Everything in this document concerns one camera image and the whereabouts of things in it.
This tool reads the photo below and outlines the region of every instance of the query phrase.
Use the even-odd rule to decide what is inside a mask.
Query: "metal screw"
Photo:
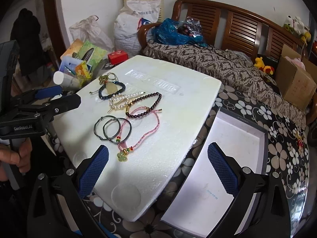
[[[273,175],[275,178],[279,178],[279,176],[280,176],[277,172],[273,172],[272,175]]]
[[[244,173],[246,173],[246,174],[251,173],[251,169],[248,168],[248,167],[244,167],[244,168],[242,169],[242,171],[243,171]]]
[[[41,173],[41,174],[38,175],[37,178],[38,178],[39,180],[42,180],[42,179],[44,178],[44,176],[45,176],[45,174]]]
[[[75,172],[75,170],[72,169],[72,168],[70,168],[70,169],[68,169],[68,170],[66,171],[66,174],[67,174],[68,176],[70,176],[70,175],[72,175],[74,172]]]

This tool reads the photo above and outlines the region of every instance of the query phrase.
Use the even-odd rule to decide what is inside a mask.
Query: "red box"
[[[113,65],[124,62],[129,59],[128,54],[123,50],[115,51],[108,54],[109,62]]]

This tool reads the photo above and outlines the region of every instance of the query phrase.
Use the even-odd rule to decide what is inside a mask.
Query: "white paper roll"
[[[80,89],[80,83],[77,78],[60,71],[54,73],[53,81],[56,85],[60,85],[64,90],[77,91]]]

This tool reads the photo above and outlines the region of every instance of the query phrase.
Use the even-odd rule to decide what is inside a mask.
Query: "blue plastic bag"
[[[163,45],[177,46],[185,44],[199,44],[205,46],[203,36],[191,37],[178,33],[179,22],[167,18],[154,29],[154,40]]]

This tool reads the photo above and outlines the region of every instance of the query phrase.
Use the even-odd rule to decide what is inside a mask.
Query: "pink plush toy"
[[[305,68],[305,64],[302,63],[301,59],[300,58],[294,58],[293,60],[290,59],[288,56],[285,56],[285,59],[295,65],[297,65],[298,67],[302,68],[304,71],[306,71],[306,68]]]

